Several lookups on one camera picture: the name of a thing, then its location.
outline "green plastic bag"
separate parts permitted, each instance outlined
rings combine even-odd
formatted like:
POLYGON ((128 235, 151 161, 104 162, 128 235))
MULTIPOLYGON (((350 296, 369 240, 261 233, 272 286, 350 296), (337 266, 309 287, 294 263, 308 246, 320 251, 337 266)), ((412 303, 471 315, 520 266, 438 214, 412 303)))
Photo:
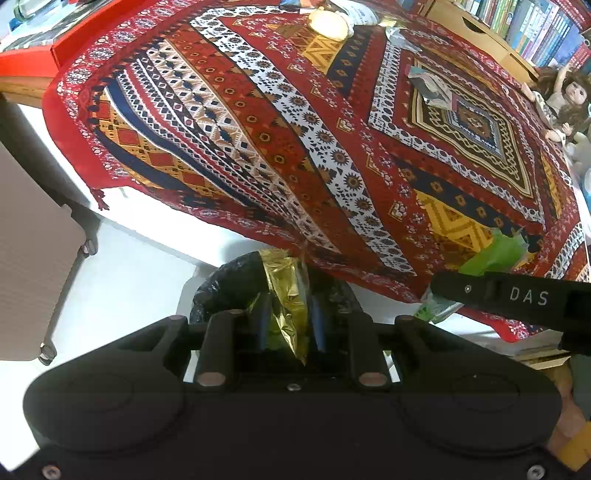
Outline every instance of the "green plastic bag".
MULTIPOLYGON (((492 230, 492 243, 464 263, 459 273, 480 277, 486 272, 507 273, 513 269, 527 252, 527 243, 521 231, 506 236, 498 228, 492 230)), ((426 322, 439 323, 462 308, 463 304, 434 295, 431 287, 421 298, 421 306, 414 316, 426 322)))

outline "doll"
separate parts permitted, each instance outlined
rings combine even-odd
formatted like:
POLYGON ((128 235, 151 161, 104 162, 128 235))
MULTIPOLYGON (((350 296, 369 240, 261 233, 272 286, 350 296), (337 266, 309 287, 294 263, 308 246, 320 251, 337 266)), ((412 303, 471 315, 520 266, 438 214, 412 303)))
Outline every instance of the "doll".
POLYGON ((579 71, 572 72, 568 65, 558 71, 542 69, 532 89, 526 83, 521 85, 521 92, 535 103, 538 115, 548 127, 542 132, 543 137, 564 145, 566 137, 589 118, 589 78, 579 71))

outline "doll hair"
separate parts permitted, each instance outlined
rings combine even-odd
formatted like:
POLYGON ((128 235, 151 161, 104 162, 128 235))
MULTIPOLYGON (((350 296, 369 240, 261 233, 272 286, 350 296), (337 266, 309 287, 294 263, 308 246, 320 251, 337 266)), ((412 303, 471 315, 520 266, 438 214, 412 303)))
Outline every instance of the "doll hair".
MULTIPOLYGON (((554 84, 556 83, 556 77, 558 76, 558 70, 551 67, 544 67, 540 69, 540 78, 538 82, 532 87, 532 90, 536 90, 541 93, 544 99, 548 99, 552 93, 554 93, 554 84)), ((591 108, 591 79, 581 73, 578 70, 568 72, 564 83, 562 84, 562 93, 566 91, 566 87, 571 83, 578 83, 587 92, 587 99, 583 105, 571 105, 565 106, 560 109, 558 113, 558 123, 569 124, 577 130, 577 127, 583 124, 589 123, 589 111, 591 108)))

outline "gold foil bag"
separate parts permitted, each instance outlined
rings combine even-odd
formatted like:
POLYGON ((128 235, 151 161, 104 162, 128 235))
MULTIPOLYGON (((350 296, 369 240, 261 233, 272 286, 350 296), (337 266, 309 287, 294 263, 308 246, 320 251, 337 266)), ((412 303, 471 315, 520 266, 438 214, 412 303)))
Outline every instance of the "gold foil bag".
POLYGON ((305 264, 278 248, 260 250, 259 254, 272 295, 267 348, 275 350, 287 344, 295 357, 306 364, 309 338, 305 264))

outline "patterned tablecloth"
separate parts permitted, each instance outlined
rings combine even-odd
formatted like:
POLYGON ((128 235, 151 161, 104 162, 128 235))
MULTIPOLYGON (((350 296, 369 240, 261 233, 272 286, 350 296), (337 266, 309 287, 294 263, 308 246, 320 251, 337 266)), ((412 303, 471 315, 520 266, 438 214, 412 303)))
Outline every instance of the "patterned tablecloth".
MULTIPOLYGON (((587 280, 561 152, 505 70, 424 18, 407 17, 413 54, 275 5, 148 0, 60 72, 48 128, 98 199, 132 186, 402 301, 492 228, 522 229, 520 273, 587 280), (423 102, 411 66, 448 82, 455 111, 423 102)), ((468 314, 509 341, 537 331, 468 314)))

